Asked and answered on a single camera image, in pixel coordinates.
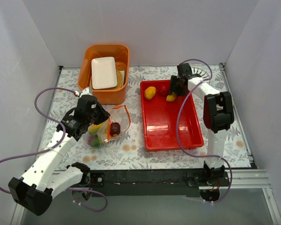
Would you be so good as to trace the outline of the yellow elongated mango toy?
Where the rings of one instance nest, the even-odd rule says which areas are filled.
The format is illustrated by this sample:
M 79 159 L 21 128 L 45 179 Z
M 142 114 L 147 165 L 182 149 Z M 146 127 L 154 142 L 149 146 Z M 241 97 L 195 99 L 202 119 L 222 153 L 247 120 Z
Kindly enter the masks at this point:
M 166 101 L 167 101 L 167 102 L 173 102 L 173 101 L 175 101 L 176 97 L 177 97 L 176 93 L 169 94 L 169 95 L 166 97 Z

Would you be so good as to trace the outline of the green yellow papaya toy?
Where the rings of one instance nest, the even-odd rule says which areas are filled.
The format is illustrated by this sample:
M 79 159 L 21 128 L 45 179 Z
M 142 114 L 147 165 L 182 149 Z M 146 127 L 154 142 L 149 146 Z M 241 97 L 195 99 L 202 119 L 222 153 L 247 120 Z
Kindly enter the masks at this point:
M 89 133 L 89 135 L 93 135 L 93 136 L 101 135 L 104 133 L 105 127 L 106 127 L 105 123 L 101 123 L 99 125 L 93 124 L 89 127 L 88 133 Z

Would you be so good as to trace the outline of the purple grape bunch toy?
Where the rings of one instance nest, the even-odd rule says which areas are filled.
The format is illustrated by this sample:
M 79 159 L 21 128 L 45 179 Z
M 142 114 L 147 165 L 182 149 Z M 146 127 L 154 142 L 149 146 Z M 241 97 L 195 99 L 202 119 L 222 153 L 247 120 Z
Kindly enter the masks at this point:
M 92 140 L 93 140 L 93 136 L 89 135 L 88 138 L 87 138 L 87 144 L 91 146 Z

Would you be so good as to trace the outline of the orange green mango toy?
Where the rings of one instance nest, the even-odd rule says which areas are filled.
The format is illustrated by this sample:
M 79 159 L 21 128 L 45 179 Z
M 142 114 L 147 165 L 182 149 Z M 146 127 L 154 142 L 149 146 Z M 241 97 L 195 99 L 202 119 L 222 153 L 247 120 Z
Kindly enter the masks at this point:
M 96 136 L 90 136 L 90 146 L 91 147 L 99 147 L 101 145 L 101 140 L 100 138 Z

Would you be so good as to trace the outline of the dark brown passion fruit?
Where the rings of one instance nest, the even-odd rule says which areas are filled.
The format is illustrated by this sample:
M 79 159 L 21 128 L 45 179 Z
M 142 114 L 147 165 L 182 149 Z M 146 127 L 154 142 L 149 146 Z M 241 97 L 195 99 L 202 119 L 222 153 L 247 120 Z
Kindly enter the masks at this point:
M 118 122 L 113 122 L 110 125 L 110 136 L 118 136 L 121 132 L 121 126 Z

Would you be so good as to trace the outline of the clear zip top bag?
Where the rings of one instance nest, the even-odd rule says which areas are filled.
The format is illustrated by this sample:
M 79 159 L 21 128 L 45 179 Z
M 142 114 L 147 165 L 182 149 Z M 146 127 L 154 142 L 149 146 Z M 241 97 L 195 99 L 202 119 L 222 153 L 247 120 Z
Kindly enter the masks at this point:
M 105 122 L 92 124 L 87 132 L 86 141 L 90 147 L 98 148 L 102 145 L 117 140 L 125 134 L 130 125 L 131 118 L 126 105 L 118 105 L 108 110 L 110 117 Z

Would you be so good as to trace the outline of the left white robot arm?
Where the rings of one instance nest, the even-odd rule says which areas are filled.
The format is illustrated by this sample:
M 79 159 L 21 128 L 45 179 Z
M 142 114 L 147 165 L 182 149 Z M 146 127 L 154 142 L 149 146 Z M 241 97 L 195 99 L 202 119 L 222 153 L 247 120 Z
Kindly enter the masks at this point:
M 12 178 L 9 182 L 14 201 L 40 216 L 46 212 L 52 200 L 69 187 L 90 186 L 90 168 L 85 164 L 74 163 L 57 176 L 53 172 L 89 126 L 99 125 L 109 116 L 95 96 L 80 95 L 77 106 L 69 110 L 57 126 L 47 146 L 48 152 L 41 154 L 19 179 Z

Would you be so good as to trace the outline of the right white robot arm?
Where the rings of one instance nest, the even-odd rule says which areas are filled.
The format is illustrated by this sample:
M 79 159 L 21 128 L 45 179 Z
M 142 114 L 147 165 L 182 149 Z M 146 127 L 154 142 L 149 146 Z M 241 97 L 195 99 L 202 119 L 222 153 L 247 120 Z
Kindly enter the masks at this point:
M 180 116 L 188 98 L 195 94 L 204 103 L 203 121 L 208 129 L 207 155 L 203 156 L 203 168 L 186 175 L 187 181 L 215 185 L 225 178 L 225 166 L 228 162 L 223 157 L 225 140 L 231 124 L 234 122 L 232 95 L 228 91 L 220 92 L 208 81 L 192 71 L 188 61 L 177 66 L 177 75 L 171 76 L 170 93 L 183 96 L 184 100 L 178 111 Z

